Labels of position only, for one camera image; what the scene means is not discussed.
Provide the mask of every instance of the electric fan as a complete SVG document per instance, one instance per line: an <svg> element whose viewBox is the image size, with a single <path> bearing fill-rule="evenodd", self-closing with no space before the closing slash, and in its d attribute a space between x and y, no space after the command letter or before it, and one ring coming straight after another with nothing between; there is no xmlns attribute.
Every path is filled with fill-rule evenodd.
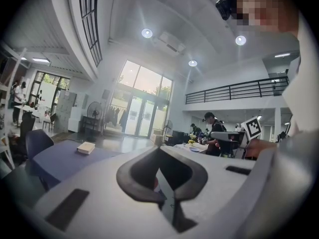
<svg viewBox="0 0 319 239"><path fill-rule="evenodd" d="M99 122L97 122L97 121L100 120L101 115L102 115L101 104L98 102L91 103L88 107L87 117L92 118L90 120L90 122L93 122L93 124L92 124L91 134L90 134L90 136L87 137L88 141L93 141L93 142L96 141L96 137L94 136L94 127L95 127L95 124L97 127L99 127Z"/></svg>

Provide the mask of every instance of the person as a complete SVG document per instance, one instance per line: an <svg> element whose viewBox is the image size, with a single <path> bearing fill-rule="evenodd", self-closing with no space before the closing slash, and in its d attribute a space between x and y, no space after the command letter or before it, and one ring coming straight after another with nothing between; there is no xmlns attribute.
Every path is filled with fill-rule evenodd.
<svg viewBox="0 0 319 239"><path fill-rule="evenodd" d="M198 136L198 134L201 132L201 129L196 127L194 123L192 123L190 126L193 128L192 134Z"/></svg>
<svg viewBox="0 0 319 239"><path fill-rule="evenodd" d="M224 122L223 122L222 120L220 120L219 122L220 122L220 124L221 124L221 127L223 128L223 131L227 131L227 129L226 129L225 126L224 126Z"/></svg>
<svg viewBox="0 0 319 239"><path fill-rule="evenodd" d="M211 155L211 156L219 156L220 155L220 149L219 146L216 146L217 141L215 141L215 139L211 136L212 132L223 132L223 128L220 124L220 122L215 119L215 115L211 112L207 112L204 115L204 119L207 122L207 124L211 124L211 132L208 135L208 147L206 150L206 154L207 155Z"/></svg>
<svg viewBox="0 0 319 239"><path fill-rule="evenodd" d="M22 82L21 86L17 86L14 91L14 103L13 103L13 113L12 120L13 123L17 123L19 119L20 109L15 106L20 106L23 99L25 99L25 82Z"/></svg>
<svg viewBox="0 0 319 239"><path fill-rule="evenodd" d="M18 81L15 80L13 85L11 86L11 90L10 90L10 100L9 100L9 107L12 108L13 107L13 101L14 101L14 92L15 92L15 88L18 86Z"/></svg>
<svg viewBox="0 0 319 239"><path fill-rule="evenodd" d="M299 131L318 129L318 46L313 41L310 27L293 2L291 0L219 0L216 7L224 20L231 15L238 24L255 25L262 31L287 32L298 39L301 62L294 79L282 94L293 114L288 135L293 136ZM258 157L262 150L276 146L273 142L253 139L247 147L246 157Z"/></svg>

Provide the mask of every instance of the white pillar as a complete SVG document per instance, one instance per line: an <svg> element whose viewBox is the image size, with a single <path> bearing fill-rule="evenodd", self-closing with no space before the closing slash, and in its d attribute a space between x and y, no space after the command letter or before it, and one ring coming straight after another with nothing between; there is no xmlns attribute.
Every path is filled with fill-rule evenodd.
<svg viewBox="0 0 319 239"><path fill-rule="evenodd" d="M281 133L281 112L280 108L275 108L275 130L274 140L277 141L277 136Z"/></svg>

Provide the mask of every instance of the person in white shirt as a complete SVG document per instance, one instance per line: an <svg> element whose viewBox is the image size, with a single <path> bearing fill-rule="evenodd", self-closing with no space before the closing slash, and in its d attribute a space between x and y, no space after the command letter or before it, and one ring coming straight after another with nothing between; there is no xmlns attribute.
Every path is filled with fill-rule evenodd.
<svg viewBox="0 0 319 239"><path fill-rule="evenodd" d="M298 39L301 55L298 74L282 94L293 114L288 135L318 130L319 50L310 27L294 3L291 0L219 0L216 7L224 20L232 15L240 24L255 25L261 31L289 32ZM262 150L276 146L254 139L246 157L258 157Z"/></svg>
<svg viewBox="0 0 319 239"><path fill-rule="evenodd" d="M13 104L13 113L12 120L13 123L17 123L19 119L20 109L15 106L20 106L25 99L25 82L22 82L21 86L17 86L14 91L14 104Z"/></svg>

